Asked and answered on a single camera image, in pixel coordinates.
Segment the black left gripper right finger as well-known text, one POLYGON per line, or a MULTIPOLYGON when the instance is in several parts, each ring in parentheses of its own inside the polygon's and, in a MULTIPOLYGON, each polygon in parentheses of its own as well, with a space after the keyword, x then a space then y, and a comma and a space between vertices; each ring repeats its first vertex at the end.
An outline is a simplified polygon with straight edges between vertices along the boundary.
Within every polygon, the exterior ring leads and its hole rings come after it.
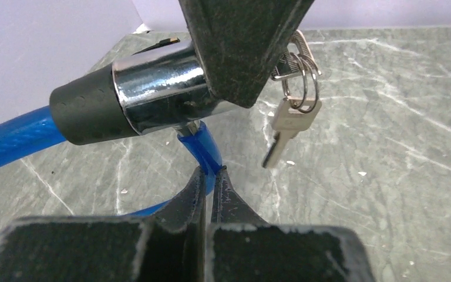
POLYGON ((206 235, 207 281, 374 281, 358 235, 341 226, 271 224, 216 176, 206 235))

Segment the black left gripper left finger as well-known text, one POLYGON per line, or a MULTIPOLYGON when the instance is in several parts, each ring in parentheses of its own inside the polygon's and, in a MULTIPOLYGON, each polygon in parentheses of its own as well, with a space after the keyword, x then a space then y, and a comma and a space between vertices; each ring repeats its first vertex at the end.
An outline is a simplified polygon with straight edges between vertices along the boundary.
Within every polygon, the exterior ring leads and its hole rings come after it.
POLYGON ((150 216, 23 217, 0 233, 0 281, 203 281, 206 176, 150 216))

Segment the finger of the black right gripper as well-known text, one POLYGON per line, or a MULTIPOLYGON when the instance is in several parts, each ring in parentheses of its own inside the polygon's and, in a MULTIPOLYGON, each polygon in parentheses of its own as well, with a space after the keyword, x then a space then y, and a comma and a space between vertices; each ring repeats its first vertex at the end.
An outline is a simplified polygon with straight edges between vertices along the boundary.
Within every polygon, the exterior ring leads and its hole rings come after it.
POLYGON ((181 0, 210 92, 242 108, 257 101, 311 0, 181 0))

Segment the blue cable lock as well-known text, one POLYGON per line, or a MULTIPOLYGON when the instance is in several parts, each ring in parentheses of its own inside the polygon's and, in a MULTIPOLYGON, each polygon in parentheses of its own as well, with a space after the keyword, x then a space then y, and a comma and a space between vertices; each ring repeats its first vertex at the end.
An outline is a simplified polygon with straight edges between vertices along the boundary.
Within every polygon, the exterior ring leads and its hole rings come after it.
POLYGON ((0 167, 68 141, 87 145, 173 127, 211 193, 221 153, 204 118, 234 109, 211 94, 190 41, 164 39, 56 88, 47 106, 0 124, 0 167))

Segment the small keys of blue lock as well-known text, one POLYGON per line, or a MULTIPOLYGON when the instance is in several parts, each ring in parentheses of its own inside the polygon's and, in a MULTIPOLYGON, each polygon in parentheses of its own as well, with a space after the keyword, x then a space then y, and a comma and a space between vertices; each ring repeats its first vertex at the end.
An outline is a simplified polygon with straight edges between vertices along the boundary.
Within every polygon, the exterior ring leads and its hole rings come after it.
POLYGON ((284 97, 271 120, 274 141, 262 161, 265 169, 272 169, 277 165, 287 143, 300 132, 309 129, 322 106, 318 83, 318 76, 322 72, 305 36, 300 30, 296 30, 289 43, 298 52, 286 49, 271 73, 271 79, 281 83, 284 97), (302 78, 302 93, 297 97, 290 91, 288 81, 299 76, 302 78))

